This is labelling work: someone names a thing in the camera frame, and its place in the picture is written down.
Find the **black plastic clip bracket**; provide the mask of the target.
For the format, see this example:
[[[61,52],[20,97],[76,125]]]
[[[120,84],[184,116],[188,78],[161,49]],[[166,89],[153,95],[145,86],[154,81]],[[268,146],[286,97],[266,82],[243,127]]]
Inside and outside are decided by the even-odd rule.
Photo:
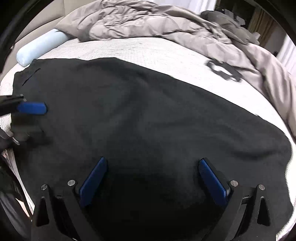
[[[242,80],[242,75],[227,63],[212,59],[206,63],[206,66],[224,80],[232,80],[234,82],[240,82]]]

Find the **grey quilted comforter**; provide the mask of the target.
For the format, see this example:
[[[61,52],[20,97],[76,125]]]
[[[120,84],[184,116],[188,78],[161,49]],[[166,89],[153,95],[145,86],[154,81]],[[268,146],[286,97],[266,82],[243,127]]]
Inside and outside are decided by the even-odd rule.
[[[295,133],[295,79],[269,51],[227,37],[200,14],[149,1],[94,1],[69,13],[56,29],[82,42],[160,37],[227,63],[271,102]]]

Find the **dark grey jacket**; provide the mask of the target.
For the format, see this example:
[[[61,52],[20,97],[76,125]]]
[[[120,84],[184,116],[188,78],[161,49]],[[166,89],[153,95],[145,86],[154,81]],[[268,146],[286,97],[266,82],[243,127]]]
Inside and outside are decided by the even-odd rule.
[[[234,19],[219,11],[203,11],[200,17],[210,22],[217,23],[222,32],[229,38],[236,40],[241,44],[255,44],[259,45],[259,41],[254,34],[247,29],[241,27]]]

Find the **beige upholstered headboard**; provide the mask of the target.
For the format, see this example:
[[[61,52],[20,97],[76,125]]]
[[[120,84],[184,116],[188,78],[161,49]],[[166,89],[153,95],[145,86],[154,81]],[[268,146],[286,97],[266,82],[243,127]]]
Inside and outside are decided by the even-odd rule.
[[[55,0],[38,13],[18,35],[11,53],[8,55],[1,78],[16,65],[16,53],[25,44],[53,29],[57,23],[73,10],[80,6],[91,3],[91,1],[59,1]]]

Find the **black pants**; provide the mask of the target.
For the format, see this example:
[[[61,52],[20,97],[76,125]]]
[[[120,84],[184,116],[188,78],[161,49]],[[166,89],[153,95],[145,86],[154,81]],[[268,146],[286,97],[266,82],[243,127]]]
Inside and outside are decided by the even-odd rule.
[[[207,90],[115,58],[36,60],[15,74],[13,93],[43,102],[45,115],[11,126],[44,132],[15,148],[34,203],[41,185],[59,195],[82,185],[106,158],[85,214],[102,240],[200,240],[219,218],[197,164],[207,158],[239,184],[266,186],[276,231],[292,216],[285,181],[292,147],[276,126]]]

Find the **light blue bolster pillow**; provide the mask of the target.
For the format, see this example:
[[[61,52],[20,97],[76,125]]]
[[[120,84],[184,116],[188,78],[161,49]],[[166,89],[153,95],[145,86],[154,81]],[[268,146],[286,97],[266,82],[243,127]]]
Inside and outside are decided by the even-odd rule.
[[[22,46],[16,53],[16,61],[21,66],[26,67],[31,64],[34,59],[38,59],[70,39],[70,35],[57,29],[52,29]]]

